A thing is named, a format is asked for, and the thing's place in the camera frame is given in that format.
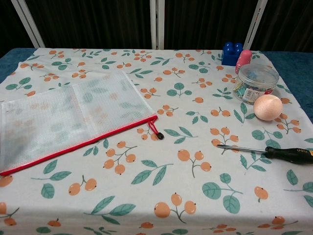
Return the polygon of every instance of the mesh zipper pouch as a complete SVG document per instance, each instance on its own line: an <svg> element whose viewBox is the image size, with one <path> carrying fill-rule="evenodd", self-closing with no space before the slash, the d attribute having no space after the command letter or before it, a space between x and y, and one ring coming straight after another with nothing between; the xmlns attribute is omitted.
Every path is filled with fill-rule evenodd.
<svg viewBox="0 0 313 235"><path fill-rule="evenodd" d="M3 102L0 111L0 175L157 119L122 72Z"/></svg>

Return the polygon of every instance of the zipper pull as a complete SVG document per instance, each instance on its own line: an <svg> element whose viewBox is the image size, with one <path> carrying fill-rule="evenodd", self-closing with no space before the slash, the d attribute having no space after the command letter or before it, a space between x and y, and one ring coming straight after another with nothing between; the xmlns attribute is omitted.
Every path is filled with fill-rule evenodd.
<svg viewBox="0 0 313 235"><path fill-rule="evenodd" d="M158 138L159 140L162 140L162 139L164 139L164 135L163 135L161 132L157 131L157 128L156 128L156 126L154 125L154 122L155 122L156 120L157 120L157 118L154 119L153 121L149 121L149 122L148 122L148 126L149 126L150 129L156 134L157 138Z"/></svg>

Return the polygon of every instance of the jar lid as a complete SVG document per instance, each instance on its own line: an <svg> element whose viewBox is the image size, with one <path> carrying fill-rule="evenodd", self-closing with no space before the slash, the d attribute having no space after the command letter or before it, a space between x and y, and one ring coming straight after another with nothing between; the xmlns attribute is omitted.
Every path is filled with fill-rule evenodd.
<svg viewBox="0 0 313 235"><path fill-rule="evenodd" d="M250 86L258 88L271 88L279 79L278 73L259 64L246 64L239 69L239 78Z"/></svg>

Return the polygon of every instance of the blue cloth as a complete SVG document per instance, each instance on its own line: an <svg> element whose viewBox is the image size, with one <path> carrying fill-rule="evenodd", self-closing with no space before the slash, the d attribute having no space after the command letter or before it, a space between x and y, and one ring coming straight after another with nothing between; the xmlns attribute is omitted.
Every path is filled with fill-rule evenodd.
<svg viewBox="0 0 313 235"><path fill-rule="evenodd" d="M0 59L0 83L10 75L20 61L31 56L35 48L15 48ZM279 75L313 122L313 53L264 51Z"/></svg>

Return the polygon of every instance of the blue building block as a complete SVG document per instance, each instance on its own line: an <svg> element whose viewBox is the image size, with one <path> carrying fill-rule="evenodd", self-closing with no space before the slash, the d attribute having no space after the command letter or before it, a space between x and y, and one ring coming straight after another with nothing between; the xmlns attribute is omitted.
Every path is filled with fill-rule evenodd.
<svg viewBox="0 0 313 235"><path fill-rule="evenodd" d="M236 66L240 53L243 51L243 45L241 43L225 43L222 51L222 65Z"/></svg>

